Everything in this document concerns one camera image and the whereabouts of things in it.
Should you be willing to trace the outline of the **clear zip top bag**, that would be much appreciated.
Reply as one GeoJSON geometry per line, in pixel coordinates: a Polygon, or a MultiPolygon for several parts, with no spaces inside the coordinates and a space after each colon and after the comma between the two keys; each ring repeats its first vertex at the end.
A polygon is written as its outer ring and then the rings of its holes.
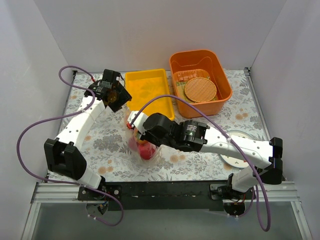
{"type": "Polygon", "coordinates": [[[129,129],[127,127],[130,113],[131,111],[126,106],[124,108],[123,121],[125,140],[126,145],[130,150],[130,156],[132,160],[140,166],[144,166],[146,168],[154,167],[161,159],[161,150],[159,147],[146,140],[138,139],[139,133],[137,128],[129,129]]]}

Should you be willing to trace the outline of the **orange fake bell pepper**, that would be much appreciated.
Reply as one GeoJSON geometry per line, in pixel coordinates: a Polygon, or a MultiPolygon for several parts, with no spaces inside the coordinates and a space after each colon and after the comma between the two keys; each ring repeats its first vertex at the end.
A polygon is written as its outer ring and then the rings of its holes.
{"type": "Polygon", "coordinates": [[[134,138],[134,141],[136,142],[136,144],[139,146],[139,145],[145,145],[148,143],[147,140],[144,140],[144,139],[140,139],[140,135],[139,134],[135,134],[133,136],[134,138]]]}

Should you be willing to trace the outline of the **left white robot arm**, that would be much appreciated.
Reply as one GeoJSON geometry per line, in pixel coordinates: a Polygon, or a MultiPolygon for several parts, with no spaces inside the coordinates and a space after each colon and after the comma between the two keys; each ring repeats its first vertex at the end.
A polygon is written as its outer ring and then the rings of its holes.
{"type": "Polygon", "coordinates": [[[102,177],[87,164],[81,147],[92,125],[106,108],[119,111],[132,100],[132,96],[121,84],[120,72],[105,69],[100,80],[94,81],[85,89],[79,114],[74,116],[55,139],[47,139],[44,152],[49,171],[75,180],[89,188],[95,200],[106,196],[102,177]]]}

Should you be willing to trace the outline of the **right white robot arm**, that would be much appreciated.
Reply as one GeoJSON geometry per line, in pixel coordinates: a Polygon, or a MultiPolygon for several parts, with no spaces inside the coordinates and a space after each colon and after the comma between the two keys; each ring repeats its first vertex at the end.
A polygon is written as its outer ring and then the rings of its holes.
{"type": "Polygon", "coordinates": [[[146,114],[133,111],[128,122],[137,129],[141,140],[160,147],[171,147],[182,152],[215,153],[243,159],[248,166],[228,178],[224,189],[237,199],[259,183],[279,185],[283,177],[283,141],[274,137],[258,141],[239,136],[224,136],[216,128],[187,120],[177,123],[161,113],[146,114]]]}

